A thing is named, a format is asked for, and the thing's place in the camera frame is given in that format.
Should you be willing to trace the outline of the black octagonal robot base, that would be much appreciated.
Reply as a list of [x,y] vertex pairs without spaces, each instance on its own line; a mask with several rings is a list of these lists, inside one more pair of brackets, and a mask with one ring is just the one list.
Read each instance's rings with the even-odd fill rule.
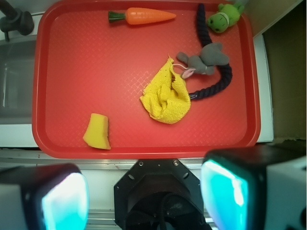
[[138,160],[114,185],[122,230],[210,230],[200,180],[178,159]]

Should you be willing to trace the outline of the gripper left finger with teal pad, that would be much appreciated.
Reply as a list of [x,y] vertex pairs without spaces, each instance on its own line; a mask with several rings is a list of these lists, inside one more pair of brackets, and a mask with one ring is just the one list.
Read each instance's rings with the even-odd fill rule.
[[83,230],[88,213],[87,180],[74,164],[0,171],[2,230]]

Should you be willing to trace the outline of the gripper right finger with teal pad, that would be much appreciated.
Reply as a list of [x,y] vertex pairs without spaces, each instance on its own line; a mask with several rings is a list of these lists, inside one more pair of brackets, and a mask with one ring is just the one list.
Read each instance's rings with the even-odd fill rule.
[[200,173],[204,206],[220,230],[304,230],[306,169],[304,146],[211,150]]

